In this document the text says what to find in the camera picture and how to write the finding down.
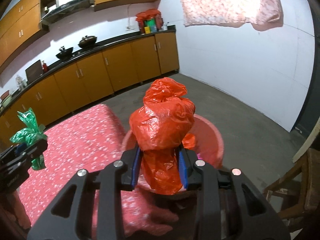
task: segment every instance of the cooking pot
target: cooking pot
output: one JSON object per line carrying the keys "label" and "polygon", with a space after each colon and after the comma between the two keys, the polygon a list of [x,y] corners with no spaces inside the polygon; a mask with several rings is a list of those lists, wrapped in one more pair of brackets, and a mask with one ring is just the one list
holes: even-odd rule
{"label": "cooking pot", "polygon": [[93,44],[95,44],[97,41],[97,37],[96,36],[84,36],[82,37],[82,40],[79,42],[78,46],[80,48],[86,48],[89,46],[92,46]]}

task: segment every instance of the green plastic bag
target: green plastic bag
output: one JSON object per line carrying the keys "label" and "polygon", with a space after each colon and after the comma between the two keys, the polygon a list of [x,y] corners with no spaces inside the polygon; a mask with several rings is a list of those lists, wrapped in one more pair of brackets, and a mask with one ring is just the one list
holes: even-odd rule
{"label": "green plastic bag", "polygon": [[[14,136],[10,138],[10,141],[13,143],[26,143],[29,147],[33,145],[39,139],[47,140],[47,136],[43,133],[45,126],[41,124],[38,127],[37,119],[35,113],[32,108],[29,108],[28,111],[21,113],[18,111],[18,117],[24,124],[27,126],[26,128],[17,131]],[[32,162],[32,169],[35,171],[39,171],[45,169],[44,165],[44,156],[41,154],[38,158],[35,158]]]}

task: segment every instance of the red bottle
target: red bottle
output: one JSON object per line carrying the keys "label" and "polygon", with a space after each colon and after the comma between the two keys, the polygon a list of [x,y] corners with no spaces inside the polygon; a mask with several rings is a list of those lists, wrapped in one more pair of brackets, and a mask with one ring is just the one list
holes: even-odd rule
{"label": "red bottle", "polygon": [[44,60],[42,61],[42,68],[43,68],[43,72],[46,73],[49,71],[47,64],[44,62]]}

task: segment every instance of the electrical outlet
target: electrical outlet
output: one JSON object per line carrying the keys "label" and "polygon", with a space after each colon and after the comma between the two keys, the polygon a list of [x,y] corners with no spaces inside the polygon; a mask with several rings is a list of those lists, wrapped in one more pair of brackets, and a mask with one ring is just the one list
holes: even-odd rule
{"label": "electrical outlet", "polygon": [[129,25],[126,27],[127,31],[130,31],[130,30],[133,30],[134,29],[134,26],[133,25]]}

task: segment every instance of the metal screw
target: metal screw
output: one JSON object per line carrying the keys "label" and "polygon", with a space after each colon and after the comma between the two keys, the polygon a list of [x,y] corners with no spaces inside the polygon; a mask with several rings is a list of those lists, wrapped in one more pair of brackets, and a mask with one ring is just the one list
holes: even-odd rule
{"label": "metal screw", "polygon": [[121,167],[122,165],[123,165],[123,161],[115,161],[113,163],[113,166],[115,166],[115,167]]}
{"label": "metal screw", "polygon": [[196,161],[196,165],[199,166],[199,167],[202,167],[205,165],[205,162],[203,160],[197,160]]}
{"label": "metal screw", "polygon": [[86,171],[85,169],[81,169],[81,170],[79,170],[79,171],[77,172],[77,174],[78,174],[78,176],[82,177],[82,176],[84,176],[84,175],[87,174],[87,171]]}
{"label": "metal screw", "polygon": [[241,174],[241,170],[239,170],[239,169],[233,169],[233,170],[232,170],[232,174],[233,174],[233,175],[236,175],[236,176],[239,176],[239,175]]}

